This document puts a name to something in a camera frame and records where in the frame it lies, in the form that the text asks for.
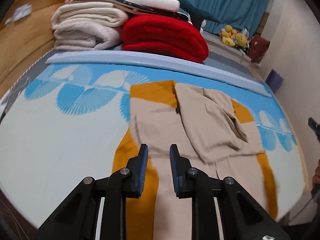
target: bed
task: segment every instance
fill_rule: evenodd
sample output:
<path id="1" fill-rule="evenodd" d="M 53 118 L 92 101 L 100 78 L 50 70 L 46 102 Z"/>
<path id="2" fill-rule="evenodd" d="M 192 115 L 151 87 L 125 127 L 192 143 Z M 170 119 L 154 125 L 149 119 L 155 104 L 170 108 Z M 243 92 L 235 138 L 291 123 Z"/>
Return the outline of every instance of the bed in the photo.
<path id="1" fill-rule="evenodd" d="M 275 176 L 277 219 L 295 205 L 306 187 L 303 156 L 290 121 L 257 75 L 214 53 L 205 66 L 249 80 L 250 84 L 262 87 L 262 91 L 257 93 L 252 87 L 239 87 L 232 81 L 168 69 L 165 64 L 155 67 L 145 63 L 147 56 L 131 63 L 123 58 L 107 58 L 103 62 L 72 55 L 47 61 L 55 54 L 50 51 L 31 65 L 32 60 L 53 46 L 49 20 L 61 1 L 46 1 L 47 7 L 41 6 L 24 21 L 0 33 L 2 39 L 19 35 L 15 27 L 27 25 L 31 29 L 37 13 L 46 11 L 42 19 L 45 27 L 37 30 L 41 35 L 30 34 L 37 38 L 31 42 L 25 39 L 19 53 L 10 54 L 14 62 L 6 57 L 2 64 L 12 64 L 14 68 L 2 68 L 0 76 L 2 94 L 12 80 L 20 77 L 11 88 L 7 115 L 0 125 L 0 189 L 31 225 L 38 228 L 84 177 L 99 179 L 110 175 L 114 152 L 128 129 L 130 86 L 169 79 L 221 90 L 246 106 L 255 119 Z"/>

